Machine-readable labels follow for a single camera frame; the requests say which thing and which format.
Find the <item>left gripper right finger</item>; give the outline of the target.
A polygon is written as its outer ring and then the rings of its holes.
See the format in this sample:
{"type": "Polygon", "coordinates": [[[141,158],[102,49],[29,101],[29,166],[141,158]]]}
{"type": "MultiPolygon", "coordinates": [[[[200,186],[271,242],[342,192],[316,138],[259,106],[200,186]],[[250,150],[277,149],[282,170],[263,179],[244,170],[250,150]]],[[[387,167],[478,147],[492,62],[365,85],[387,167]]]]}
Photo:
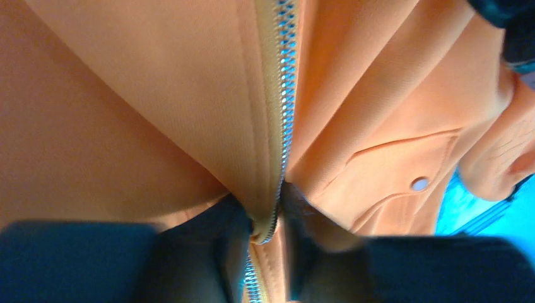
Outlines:
{"type": "Polygon", "coordinates": [[[281,188],[289,298],[297,302],[533,302],[534,266],[488,236],[363,237],[281,188]]]}

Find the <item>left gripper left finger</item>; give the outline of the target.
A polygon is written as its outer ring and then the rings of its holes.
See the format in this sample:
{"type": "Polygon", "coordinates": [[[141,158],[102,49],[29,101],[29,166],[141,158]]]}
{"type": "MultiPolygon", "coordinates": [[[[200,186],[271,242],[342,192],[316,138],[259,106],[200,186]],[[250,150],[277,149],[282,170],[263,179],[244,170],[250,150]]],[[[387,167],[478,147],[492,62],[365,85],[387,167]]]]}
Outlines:
{"type": "Polygon", "coordinates": [[[15,222],[1,231],[1,301],[240,302],[249,234],[233,196],[166,231],[15,222]]]}

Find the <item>orange zip jacket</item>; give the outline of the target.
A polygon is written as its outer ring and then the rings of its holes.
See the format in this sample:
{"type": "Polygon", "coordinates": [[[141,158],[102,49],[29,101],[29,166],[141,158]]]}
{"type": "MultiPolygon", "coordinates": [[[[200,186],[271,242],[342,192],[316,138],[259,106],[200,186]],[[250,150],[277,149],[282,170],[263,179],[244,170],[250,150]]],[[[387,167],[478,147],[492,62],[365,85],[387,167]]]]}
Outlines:
{"type": "Polygon", "coordinates": [[[2,1],[1,231],[233,196],[240,302],[297,302],[284,183],[352,234],[434,236],[454,173],[487,201],[534,174],[504,38],[468,1],[2,1]]]}

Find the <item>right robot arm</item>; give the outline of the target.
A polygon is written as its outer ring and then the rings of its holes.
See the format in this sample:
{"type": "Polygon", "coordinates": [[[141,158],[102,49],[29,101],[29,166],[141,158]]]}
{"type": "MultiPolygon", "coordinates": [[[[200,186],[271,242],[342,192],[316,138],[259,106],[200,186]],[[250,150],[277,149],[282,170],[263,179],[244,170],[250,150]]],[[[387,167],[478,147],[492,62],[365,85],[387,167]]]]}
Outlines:
{"type": "Polygon", "coordinates": [[[534,71],[534,0],[469,0],[494,27],[505,30],[503,58],[519,74],[534,71]]]}

